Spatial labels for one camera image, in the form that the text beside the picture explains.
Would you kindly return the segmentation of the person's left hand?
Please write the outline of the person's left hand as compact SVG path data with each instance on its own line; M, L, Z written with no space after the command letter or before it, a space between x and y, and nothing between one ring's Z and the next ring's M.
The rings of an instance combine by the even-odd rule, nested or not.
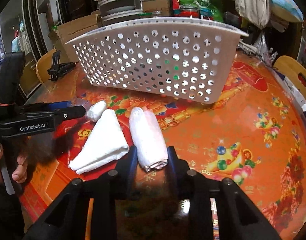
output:
M4 185L4 179L1 172L1 159L3 157L3 146L0 144L0 185ZM13 158L5 158L5 165L8 169L7 173L12 171L12 180L18 184L22 184L27 179L28 156L25 153L20 153L16 161Z

